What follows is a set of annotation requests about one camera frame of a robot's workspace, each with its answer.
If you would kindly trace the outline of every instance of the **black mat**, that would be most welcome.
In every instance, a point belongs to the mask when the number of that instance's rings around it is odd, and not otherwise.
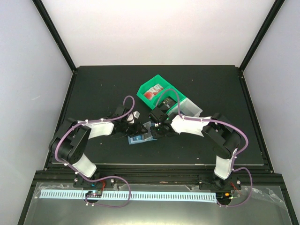
[[[140,120],[147,122],[150,108],[136,93],[157,74],[203,109],[201,116],[221,113],[245,132],[250,144],[236,164],[263,164],[235,66],[81,66],[65,118],[99,119],[132,95]],[[211,147],[208,140],[191,134],[134,145],[115,135],[91,139],[85,154],[96,164],[209,165],[216,161]]]

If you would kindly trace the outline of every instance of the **green container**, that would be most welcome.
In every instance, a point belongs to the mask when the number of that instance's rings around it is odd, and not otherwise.
[[[164,89],[161,92],[159,92],[156,96],[154,96],[152,98],[152,100],[150,101],[144,96],[144,94],[146,93],[146,91],[148,91],[150,88],[154,87],[157,84],[160,84]],[[146,103],[147,106],[149,106],[151,109],[154,109],[159,97],[162,95],[162,93],[165,90],[167,90],[169,88],[172,88],[175,91],[177,91],[180,102],[186,98],[180,91],[178,91],[174,86],[172,86],[168,81],[166,81],[160,75],[156,75],[155,77],[153,77],[152,79],[150,79],[146,83],[144,83],[142,86],[140,86],[139,91],[137,92],[136,95],[144,103]],[[174,99],[177,102],[177,96],[176,96],[175,92],[170,90],[170,91],[167,91],[164,93],[163,97],[160,99],[158,104],[160,104],[167,97],[171,97],[172,99]],[[177,104],[175,104],[171,109],[169,109],[169,111],[172,110],[176,106],[177,106]]]

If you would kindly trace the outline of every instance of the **white backdrop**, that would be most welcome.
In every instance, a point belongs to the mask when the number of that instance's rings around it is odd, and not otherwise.
[[[239,66],[274,0],[43,0],[75,65]]]

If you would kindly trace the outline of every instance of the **black corner post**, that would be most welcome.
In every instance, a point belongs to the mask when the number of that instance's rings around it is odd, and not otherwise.
[[[59,47],[62,55],[65,57],[65,60],[67,61],[70,69],[72,72],[76,71],[76,66],[74,64],[74,62],[71,59],[70,54],[67,51],[67,48],[65,47],[62,39],[60,38],[60,35],[58,34],[58,31],[56,30],[44,4],[42,3],[41,0],[32,0],[33,3],[35,4],[38,12],[40,13],[40,15],[42,16],[46,26],[48,27],[48,30],[50,31],[50,33],[52,34],[52,37],[54,38],[57,46]]]
[[[254,41],[252,42],[244,60],[242,61],[242,64],[240,65],[240,71],[243,72],[250,62],[252,56],[254,55],[254,52],[256,51],[257,47],[259,46],[260,42],[262,41],[264,35],[268,31],[270,25],[272,24],[275,16],[277,15],[278,11],[280,10],[282,4],[285,0],[275,0],[272,8],[270,9],[267,17],[265,18],[261,28],[259,29]]]

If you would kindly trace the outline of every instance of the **gray wall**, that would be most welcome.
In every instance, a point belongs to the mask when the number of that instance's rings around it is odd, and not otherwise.
[[[285,1],[245,70],[274,169],[300,219],[300,1]]]
[[[17,224],[63,104],[71,71],[30,0],[0,7],[0,218]]]

